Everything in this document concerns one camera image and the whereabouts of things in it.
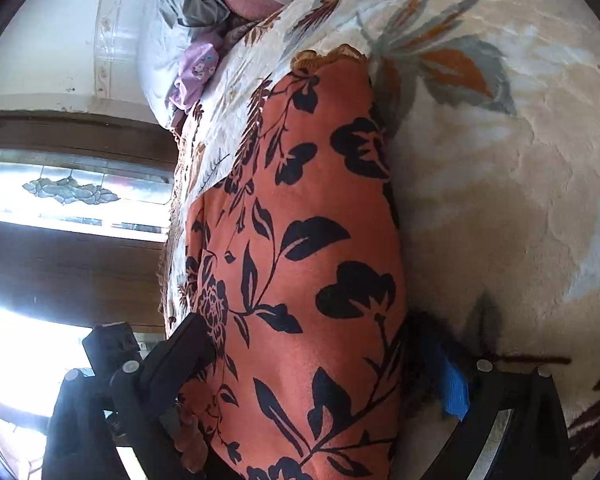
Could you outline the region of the left hand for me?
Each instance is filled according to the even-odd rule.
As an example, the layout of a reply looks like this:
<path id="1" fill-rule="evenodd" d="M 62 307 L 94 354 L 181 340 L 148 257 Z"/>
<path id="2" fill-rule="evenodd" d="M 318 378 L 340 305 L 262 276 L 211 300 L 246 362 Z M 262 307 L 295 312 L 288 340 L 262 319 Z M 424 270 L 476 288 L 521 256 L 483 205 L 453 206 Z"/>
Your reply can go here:
<path id="1" fill-rule="evenodd" d="M 198 474 L 204 470 L 208 460 L 208 444 L 199 429 L 198 418 L 181 402 L 176 404 L 176 409 L 181 428 L 174 440 L 175 448 L 181 454 L 183 467 L 192 474 Z"/>

